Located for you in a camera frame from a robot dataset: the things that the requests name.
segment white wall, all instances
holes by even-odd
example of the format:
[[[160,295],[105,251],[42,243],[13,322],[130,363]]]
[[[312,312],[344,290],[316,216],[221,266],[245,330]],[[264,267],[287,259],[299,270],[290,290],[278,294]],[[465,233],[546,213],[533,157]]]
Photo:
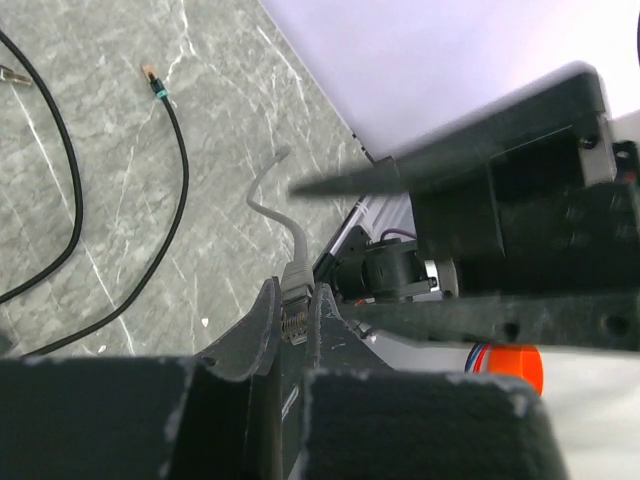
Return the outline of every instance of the white wall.
[[[262,0],[375,157],[574,60],[640,109],[638,0]]]

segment gray marble floor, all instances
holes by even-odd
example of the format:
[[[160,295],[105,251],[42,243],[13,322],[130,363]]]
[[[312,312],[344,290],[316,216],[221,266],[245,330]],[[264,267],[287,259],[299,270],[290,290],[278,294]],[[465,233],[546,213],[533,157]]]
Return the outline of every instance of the gray marble floor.
[[[51,88],[84,186],[82,242],[49,281],[0,307],[20,354],[88,325],[131,291],[155,255],[180,190],[169,120],[139,70],[165,79],[191,160],[177,238],[138,301],[64,355],[193,353],[279,275],[291,241],[244,204],[272,152],[292,155],[260,195],[300,222],[315,256],[351,207],[286,197],[290,179],[363,161],[331,106],[257,0],[0,0],[0,27]],[[20,70],[4,49],[0,63]],[[55,125],[35,88],[0,84],[0,290],[65,247],[73,196]]]

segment screw hole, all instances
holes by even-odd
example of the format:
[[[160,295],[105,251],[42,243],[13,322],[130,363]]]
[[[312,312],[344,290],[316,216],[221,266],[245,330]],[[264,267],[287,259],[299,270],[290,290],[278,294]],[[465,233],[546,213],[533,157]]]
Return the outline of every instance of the screw hole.
[[[585,150],[591,150],[598,145],[598,140],[597,135],[587,135],[580,139],[580,146]]]
[[[613,337],[624,337],[629,331],[629,321],[619,315],[606,317],[603,325],[605,332]]]
[[[214,367],[218,361],[215,358],[211,357],[202,357],[202,363],[204,363],[207,367]]]
[[[513,322],[507,322],[502,326],[502,331],[508,342],[515,342],[520,334],[520,325]]]

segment orange cap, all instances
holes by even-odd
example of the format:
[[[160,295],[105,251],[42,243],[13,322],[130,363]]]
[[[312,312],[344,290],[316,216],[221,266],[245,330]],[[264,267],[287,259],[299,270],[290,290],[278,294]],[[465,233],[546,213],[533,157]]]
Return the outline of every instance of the orange cap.
[[[544,370],[538,349],[531,345],[494,345],[489,354],[487,371],[512,375],[529,382],[542,395]]]

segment red wire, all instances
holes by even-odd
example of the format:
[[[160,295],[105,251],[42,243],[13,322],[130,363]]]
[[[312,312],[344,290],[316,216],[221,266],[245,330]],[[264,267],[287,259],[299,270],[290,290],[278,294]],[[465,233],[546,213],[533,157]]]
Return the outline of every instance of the red wire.
[[[480,373],[480,368],[482,367],[484,356],[486,355],[486,353],[489,351],[490,348],[491,347],[489,345],[485,345],[484,347],[482,347],[482,350],[480,350],[480,353],[478,354],[478,359],[476,360],[476,363],[473,366],[473,373]]]

